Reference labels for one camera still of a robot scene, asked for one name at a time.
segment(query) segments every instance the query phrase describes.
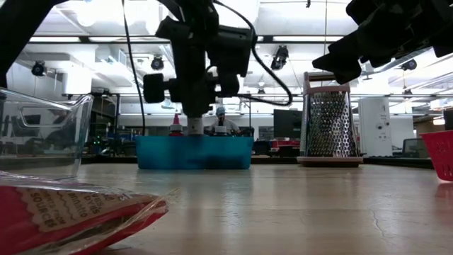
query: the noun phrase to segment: red packaging bag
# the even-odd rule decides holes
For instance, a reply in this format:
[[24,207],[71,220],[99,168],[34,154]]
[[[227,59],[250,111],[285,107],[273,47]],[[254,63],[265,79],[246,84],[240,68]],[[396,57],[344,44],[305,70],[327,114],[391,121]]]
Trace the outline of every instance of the red packaging bag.
[[155,195],[2,171],[0,197],[1,254],[91,254],[168,211]]

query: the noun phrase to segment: ceiling light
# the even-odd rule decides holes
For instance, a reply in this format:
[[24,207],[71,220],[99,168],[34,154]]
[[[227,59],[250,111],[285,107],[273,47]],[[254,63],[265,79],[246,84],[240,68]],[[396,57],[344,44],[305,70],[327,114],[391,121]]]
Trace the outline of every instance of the ceiling light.
[[445,119],[433,120],[433,125],[445,125]]
[[334,43],[342,36],[274,36],[274,42],[327,42]]
[[31,73],[36,77],[44,77],[47,73],[47,68],[44,61],[37,61],[31,69]]
[[89,27],[96,22],[96,6],[90,1],[84,1],[76,11],[77,22],[81,26]]
[[156,71],[162,70],[164,68],[164,61],[162,60],[162,56],[154,56],[153,61],[151,61],[151,68]]
[[402,64],[400,66],[400,68],[403,70],[403,71],[413,71],[415,70],[415,68],[417,68],[417,62],[414,60],[414,59],[411,59],[409,61],[407,61],[406,63]]
[[80,39],[78,37],[59,37],[59,36],[42,36],[30,38],[30,43],[78,43]]
[[281,70],[285,66],[288,57],[288,49],[285,45],[280,45],[278,51],[275,53],[274,60],[270,64],[270,68],[273,71]]
[[108,37],[108,36],[96,36],[96,37],[89,37],[88,38],[91,42],[95,42],[95,43],[111,43],[111,42],[114,42],[116,40],[121,40],[121,39],[126,39],[126,37]]

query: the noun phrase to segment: wooden tabletop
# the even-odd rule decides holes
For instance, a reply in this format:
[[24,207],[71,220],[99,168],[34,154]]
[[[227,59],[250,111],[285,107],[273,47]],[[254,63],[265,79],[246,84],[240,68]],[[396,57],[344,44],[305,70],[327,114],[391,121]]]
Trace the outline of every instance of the wooden tabletop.
[[170,195],[169,213],[102,254],[452,254],[453,184],[389,166],[139,171],[83,165],[79,181]]

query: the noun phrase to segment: red plastic basket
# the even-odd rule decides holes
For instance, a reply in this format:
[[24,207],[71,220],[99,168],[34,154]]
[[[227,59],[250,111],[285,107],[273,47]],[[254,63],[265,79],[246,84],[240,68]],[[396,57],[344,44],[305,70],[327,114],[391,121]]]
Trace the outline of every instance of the red plastic basket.
[[440,179],[453,181],[453,131],[421,135]]

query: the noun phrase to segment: red object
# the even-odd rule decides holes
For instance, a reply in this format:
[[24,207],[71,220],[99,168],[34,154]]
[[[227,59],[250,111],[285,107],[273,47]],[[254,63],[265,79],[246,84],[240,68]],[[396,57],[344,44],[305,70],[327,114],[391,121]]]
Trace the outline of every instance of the red object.
[[290,145],[293,147],[300,147],[300,141],[272,141],[272,148]]
[[1,171],[0,194],[2,254],[92,254],[167,212],[155,195]]
[[432,132],[421,136],[437,176],[445,181],[453,181],[453,131]]
[[178,114],[175,114],[175,117],[173,118],[173,124],[170,126],[170,134],[168,136],[174,136],[174,137],[181,137],[184,136],[183,134],[183,126],[179,123],[179,117]]
[[179,131],[172,131],[170,132],[170,134],[168,134],[168,136],[181,137],[184,136],[184,134]]
[[175,117],[173,118],[173,125],[180,125],[179,115],[177,113],[175,113]]

